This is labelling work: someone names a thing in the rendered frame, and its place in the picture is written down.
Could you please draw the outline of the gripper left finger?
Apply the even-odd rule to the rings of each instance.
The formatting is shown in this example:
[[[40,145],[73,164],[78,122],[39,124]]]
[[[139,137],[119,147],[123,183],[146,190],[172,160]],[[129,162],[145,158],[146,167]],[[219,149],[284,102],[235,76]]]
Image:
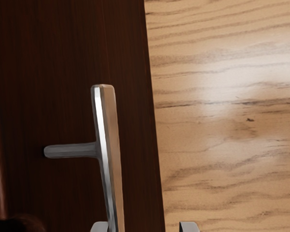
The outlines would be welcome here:
[[[109,224],[106,221],[95,222],[90,232],[108,232]]]

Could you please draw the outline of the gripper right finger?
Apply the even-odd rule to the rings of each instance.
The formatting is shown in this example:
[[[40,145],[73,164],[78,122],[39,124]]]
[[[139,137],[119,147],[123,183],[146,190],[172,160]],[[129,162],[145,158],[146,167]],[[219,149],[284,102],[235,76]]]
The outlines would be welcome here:
[[[180,222],[179,232],[200,232],[195,222]]]

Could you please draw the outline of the dark brown wooden cabinet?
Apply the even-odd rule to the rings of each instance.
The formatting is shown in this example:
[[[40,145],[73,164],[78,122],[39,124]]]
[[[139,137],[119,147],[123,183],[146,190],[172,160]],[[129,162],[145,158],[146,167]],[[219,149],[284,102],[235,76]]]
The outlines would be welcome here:
[[[0,232],[90,232],[99,163],[44,148],[96,140],[91,86],[115,90],[125,232],[165,232],[145,0],[0,0]]]

